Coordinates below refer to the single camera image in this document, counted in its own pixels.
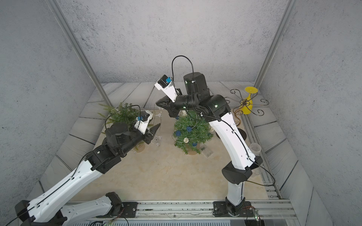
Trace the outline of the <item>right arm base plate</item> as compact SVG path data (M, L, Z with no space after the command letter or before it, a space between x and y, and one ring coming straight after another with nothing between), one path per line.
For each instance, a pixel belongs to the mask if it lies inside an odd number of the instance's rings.
M225 201L213 202L213 216L251 218L255 216L255 211L251 202L246 201L245 198L236 206L226 198Z

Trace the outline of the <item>fern tree wooden base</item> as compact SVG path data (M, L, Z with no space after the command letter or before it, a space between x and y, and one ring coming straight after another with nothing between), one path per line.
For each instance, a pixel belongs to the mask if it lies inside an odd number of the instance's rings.
M113 109L108 108L108 110L109 110L109 116L106 117L105 120L105 130L110 128L116 122L125 122L129 126L129 130L132 130L134 128L134 124L136 123L136 118L140 116L140 113L142 111L139 105L133 105L128 103L125 104L121 103L119 107ZM152 120L150 121L147 129L150 129L151 127L156 125L152 124ZM110 155L114 155L107 147L104 146L104 140L102 141L100 146L94 149L94 151L96 154L108 153Z

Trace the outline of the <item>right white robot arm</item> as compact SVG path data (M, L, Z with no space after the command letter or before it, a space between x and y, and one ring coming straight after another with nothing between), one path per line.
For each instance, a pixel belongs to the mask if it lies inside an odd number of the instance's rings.
M205 76L197 72L187 74L183 79L187 91L185 95L175 88L172 78L163 75L155 87L166 96L156 105L166 109L172 118L181 110L192 110L219 135L231 158L231 162L222 169L228 181L224 213L237 216L248 206L243 195L244 184L251 177L252 170L261 166L263 159L255 156L242 138L225 98L210 94Z

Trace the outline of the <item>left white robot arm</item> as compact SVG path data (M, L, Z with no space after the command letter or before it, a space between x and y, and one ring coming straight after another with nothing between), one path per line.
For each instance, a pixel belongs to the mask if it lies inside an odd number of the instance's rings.
M85 220L100 215L103 207L103 213L107 214L113 206L122 203L115 193L104 196L105 204L85 203L86 208L81 211L65 211L64 207L84 187L121 162L139 142L149 144L159 127L160 124L156 124L148 128L148 123L141 121L130 131L126 123L114 123L105 130L102 144L86 153L70 174L39 197L17 203L16 219L20 219L24 226L65 226L76 218Z

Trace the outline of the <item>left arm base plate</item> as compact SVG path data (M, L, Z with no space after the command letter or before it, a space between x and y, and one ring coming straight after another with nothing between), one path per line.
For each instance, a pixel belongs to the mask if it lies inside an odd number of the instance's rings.
M105 195L111 205L110 210L96 218L135 218L138 202L124 202L115 192L109 192Z

